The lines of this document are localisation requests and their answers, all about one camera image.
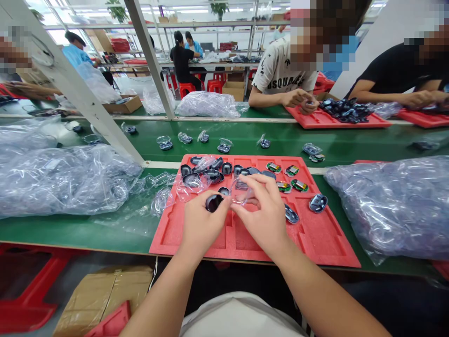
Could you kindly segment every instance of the green workbench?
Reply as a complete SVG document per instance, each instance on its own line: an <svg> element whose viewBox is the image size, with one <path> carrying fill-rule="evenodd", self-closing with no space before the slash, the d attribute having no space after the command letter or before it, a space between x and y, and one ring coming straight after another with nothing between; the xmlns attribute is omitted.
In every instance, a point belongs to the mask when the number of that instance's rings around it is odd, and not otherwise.
<svg viewBox="0 0 449 337"><path fill-rule="evenodd" d="M290 118L283 107L253 110L246 114L251 117ZM2 118L0 124L17 121L17 118ZM78 120L86 132L73 138L64 146L85 145L82 137L90 134L89 124ZM217 146L220 138L228 138L234 146L230 154L245 155L289 155L302 157L309 167L326 167L351 164L357 159L394 161L404 158L422 157L436 154L449 154L449 148L434 151L419 151L410 144L417 137L435 132L411 125L393 125L388 129L354 130L305 130L293 123L247 123L247 122L206 122L206 121L149 121L125 120L128 125L137 127L137 135L127 135L134 147L145 160L180 162L185 154L219 155ZM206 130L210 135L207 144L196 142L198 134ZM191 144L182 144L177 139L178 132L185 132L194 138ZM256 146L256 141L265 133L271 140L269 149ZM161 151L156 138L168 135L172 138L173 149ZM326 161L313 163L302 152L302 145L312 142L323 149ZM157 175L163 171L175 173L176 170L159 168L145 169L145 174ZM321 192L329 197L331 207L343 232L353 247L361 269L329 267L344 270L388 273L407 276L441 279L439 273L426 260L406 257L390 257L379 267L374 266L363 251L344 214L337 193L324 181L322 175L313 175ZM151 231L156 231L159 219L150 218ZM46 217L9 218L0 220L0 242L20 242L36 245L51 245L89 250L148 254L152 237L140 236L97 224L88 216L57 215Z"/></svg>

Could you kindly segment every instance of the red foam tray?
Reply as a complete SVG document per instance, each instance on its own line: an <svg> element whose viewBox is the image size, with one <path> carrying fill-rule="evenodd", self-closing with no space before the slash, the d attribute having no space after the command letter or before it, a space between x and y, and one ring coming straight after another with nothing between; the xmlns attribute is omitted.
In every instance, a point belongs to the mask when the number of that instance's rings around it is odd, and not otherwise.
<svg viewBox="0 0 449 337"><path fill-rule="evenodd" d="M125 328L131 318L130 301L125 301L100 324L90 330L84 337L115 337Z"/></svg>
<svg viewBox="0 0 449 337"><path fill-rule="evenodd" d="M190 158L195 156L204 156L203 154L187 154L182 159L182 164L190 163ZM282 199L298 215L300 221L292 225L287 223L287 233L293 242L315 263L358 267L360 262L357 259L351 245L341 230L331 209L326 209L315 214L309 209L309 202L320 193L318 186L313 180L306 164L302 158L297 157L274 157L274 156L245 156L245 155L224 155L223 160L230 162L232 167L240 164L243 167L256 167L260 171L266 170L268 162L274 162L282 167L282 173L277 175L277 181L291 182L292 179L298 179L309 185L307 192L293 190L289 194L281 193ZM299 168L299 173L294 177L287 176L283 171L290 165ZM210 188L218 190L220 187L230 189L233 181L233 175L225 176L225 179L217 185ZM161 255L173 255L178 249L182 239L182 229L184 223L184 203L178 200L176 195L176 185L172 188L172 194L175 203L168 207L162 214L158 229L150 247L150 253ZM254 205L245 205L250 211L256 211ZM265 252L254 241L252 236L246 230L243 222L232 211L225 221L225 226L207 251L205 257L232 259L232 260L251 260L251 261L271 261Z"/></svg>
<svg viewBox="0 0 449 337"><path fill-rule="evenodd" d="M438 126L449 126L448 115L427 115L419 111L409 111L407 109L401 109L398 117L426 129Z"/></svg>
<svg viewBox="0 0 449 337"><path fill-rule="evenodd" d="M376 114L369 115L367 123L352 124L342 123L328 115L320 108L318 108L317 111L308 116L301 114L298 107L286 109L305 129L374 129L388 128L393 125L392 123L386 121Z"/></svg>

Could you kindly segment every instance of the black t-shirt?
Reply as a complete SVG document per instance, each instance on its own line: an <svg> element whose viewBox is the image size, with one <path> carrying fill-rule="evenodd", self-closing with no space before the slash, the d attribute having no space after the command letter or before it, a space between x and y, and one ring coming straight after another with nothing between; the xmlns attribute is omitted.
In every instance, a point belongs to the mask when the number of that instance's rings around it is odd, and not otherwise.
<svg viewBox="0 0 449 337"><path fill-rule="evenodd" d="M429 64L418 63L418 45L398 44L387 49L374 59L362 75L355 81L349 94L359 80L375 82L370 92L376 94L401 94L430 80L441 80L443 69L441 60L429 60Z"/></svg>
<svg viewBox="0 0 449 337"><path fill-rule="evenodd" d="M193 59L195 54L192 50L179 47L179 50L175 50L173 47L170 51L170 58L174 63L174 71L179 83L188 83L190 78L190 72L188 70L188 61Z"/></svg>

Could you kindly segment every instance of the white t-shirt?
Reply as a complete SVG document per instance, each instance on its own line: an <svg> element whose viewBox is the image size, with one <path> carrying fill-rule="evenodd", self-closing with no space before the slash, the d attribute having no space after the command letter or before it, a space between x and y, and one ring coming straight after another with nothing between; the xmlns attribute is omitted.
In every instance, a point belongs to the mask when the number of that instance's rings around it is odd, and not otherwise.
<svg viewBox="0 0 449 337"><path fill-rule="evenodd" d="M293 318L245 292L213 298L182 321L180 337L303 337Z"/></svg>
<svg viewBox="0 0 449 337"><path fill-rule="evenodd" d="M318 71L298 71L290 67L290 35L274 41L265 50L253 86L264 94L278 94L301 88L315 88Z"/></svg>

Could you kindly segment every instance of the potted plant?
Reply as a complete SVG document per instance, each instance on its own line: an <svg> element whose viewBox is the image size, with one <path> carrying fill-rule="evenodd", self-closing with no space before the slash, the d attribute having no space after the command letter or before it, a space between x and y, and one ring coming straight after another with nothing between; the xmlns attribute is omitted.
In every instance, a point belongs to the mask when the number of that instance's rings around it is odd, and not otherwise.
<svg viewBox="0 0 449 337"><path fill-rule="evenodd" d="M212 3L210 4L210 8L212 9L212 13L218 15L218 21L223 20L223 14L225 13L226 10L229 12L228 4L224 2L214 3L212 1Z"/></svg>
<svg viewBox="0 0 449 337"><path fill-rule="evenodd" d="M119 5L120 0L109 0L106 5ZM124 7L108 7L109 14L111 14L113 19L117 19L120 23L124 23L125 20L129 19L125 12Z"/></svg>

